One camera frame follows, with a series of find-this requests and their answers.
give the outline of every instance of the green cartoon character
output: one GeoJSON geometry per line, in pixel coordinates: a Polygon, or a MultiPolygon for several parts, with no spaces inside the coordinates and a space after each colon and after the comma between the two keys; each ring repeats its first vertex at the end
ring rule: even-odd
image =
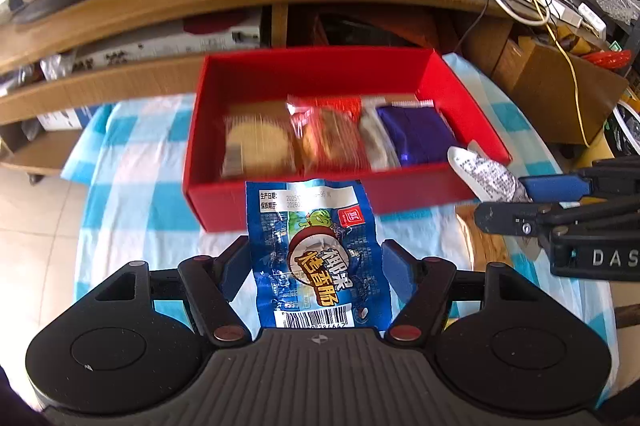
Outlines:
{"type": "Polygon", "coordinates": [[[306,221],[299,222],[300,229],[306,229],[312,225],[323,225],[324,227],[331,227],[331,213],[327,209],[316,209],[308,215],[306,215],[306,221]]]}

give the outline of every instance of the red logo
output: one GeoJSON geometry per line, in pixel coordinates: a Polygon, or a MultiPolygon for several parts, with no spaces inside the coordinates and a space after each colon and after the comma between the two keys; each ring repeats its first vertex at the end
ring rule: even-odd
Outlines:
{"type": "Polygon", "coordinates": [[[347,207],[346,209],[338,210],[338,217],[343,227],[351,227],[352,225],[358,225],[364,223],[364,216],[359,205],[353,207],[347,207]]]}

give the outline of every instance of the red box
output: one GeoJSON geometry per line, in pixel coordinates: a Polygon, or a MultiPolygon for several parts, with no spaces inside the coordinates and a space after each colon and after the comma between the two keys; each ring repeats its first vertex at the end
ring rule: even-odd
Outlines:
{"type": "MultiPolygon", "coordinates": [[[[246,228],[244,181],[220,179],[225,155],[223,117],[231,104],[298,97],[413,93],[433,99],[458,141],[475,140],[504,165],[511,157],[476,101],[433,50],[321,46],[254,50],[207,56],[198,85],[182,189],[207,232],[246,228]]],[[[316,175],[352,180],[354,175],[316,175]]],[[[449,163],[356,176],[374,213],[396,213],[472,199],[472,192],[449,163]]],[[[297,182],[308,177],[255,179],[297,182]]]]}

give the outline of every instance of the checkered tablecloth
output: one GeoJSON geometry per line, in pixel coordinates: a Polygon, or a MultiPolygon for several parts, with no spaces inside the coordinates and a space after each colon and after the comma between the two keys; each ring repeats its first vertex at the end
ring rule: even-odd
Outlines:
{"type": "MultiPolygon", "coordinates": [[[[520,110],[461,57],[445,57],[508,148],[516,176],[561,172],[520,110]]],[[[195,254],[219,255],[239,234],[205,234],[182,195],[182,170],[194,95],[156,97],[103,106],[82,133],[62,176],[90,186],[78,243],[76,298],[128,261],[151,269],[175,268],[195,254]]],[[[437,255],[470,269],[453,205],[377,217],[378,240],[393,238],[417,257],[437,255]]],[[[540,254],[533,263],[507,238],[514,267],[596,330],[609,345],[618,370],[618,344],[607,282],[558,278],[540,254]]],[[[249,276],[232,306],[257,333],[255,282],[249,276]]],[[[397,298],[392,298],[394,312],[397,298]]],[[[454,313],[478,308],[459,303],[454,313]]],[[[159,311],[183,317],[166,303],[159,311]]]]}

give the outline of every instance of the screw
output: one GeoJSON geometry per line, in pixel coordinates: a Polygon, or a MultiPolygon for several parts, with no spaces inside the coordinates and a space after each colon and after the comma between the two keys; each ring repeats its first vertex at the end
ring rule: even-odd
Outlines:
{"type": "Polygon", "coordinates": [[[564,236],[569,232],[569,228],[566,225],[560,225],[554,229],[554,236],[564,236]]]}
{"type": "Polygon", "coordinates": [[[420,339],[422,331],[413,325],[396,325],[389,330],[389,335],[396,341],[411,342],[420,339]]]}
{"type": "Polygon", "coordinates": [[[214,337],[219,341],[236,342],[244,338],[244,329],[238,325],[224,325],[213,331],[214,337]]]}

